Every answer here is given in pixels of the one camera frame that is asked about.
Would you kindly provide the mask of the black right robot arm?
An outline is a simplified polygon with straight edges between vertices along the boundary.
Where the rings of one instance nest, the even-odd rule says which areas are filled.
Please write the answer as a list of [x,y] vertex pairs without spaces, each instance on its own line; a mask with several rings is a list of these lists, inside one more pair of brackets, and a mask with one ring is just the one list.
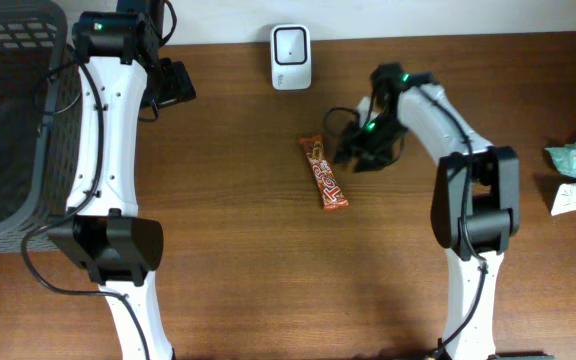
[[355,173],[396,163],[407,135],[436,166],[431,227],[448,264],[448,314],[428,359],[494,359],[497,276],[520,223],[519,159],[479,135],[430,72],[379,65],[371,94],[354,109],[334,155]]

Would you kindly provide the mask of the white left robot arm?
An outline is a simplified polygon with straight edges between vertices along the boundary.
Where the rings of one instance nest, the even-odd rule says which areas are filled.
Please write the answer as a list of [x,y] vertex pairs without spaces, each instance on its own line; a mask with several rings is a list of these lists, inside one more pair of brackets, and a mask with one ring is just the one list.
[[50,240],[107,300],[125,359],[173,359],[161,319],[156,278],[163,229],[140,217],[135,187],[140,112],[188,102],[196,92],[184,64],[160,57],[174,30],[169,1],[120,1],[87,11],[68,50],[80,76],[81,122],[75,179],[66,214]]

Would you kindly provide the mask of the red snack packet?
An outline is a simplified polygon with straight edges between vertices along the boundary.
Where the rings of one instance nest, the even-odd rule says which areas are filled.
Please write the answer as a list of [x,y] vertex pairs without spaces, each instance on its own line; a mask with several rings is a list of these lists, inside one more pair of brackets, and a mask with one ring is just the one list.
[[324,210],[335,210],[349,205],[349,201],[339,187],[332,168],[326,158],[323,138],[320,135],[300,138],[305,156],[312,170],[315,183],[322,198]]

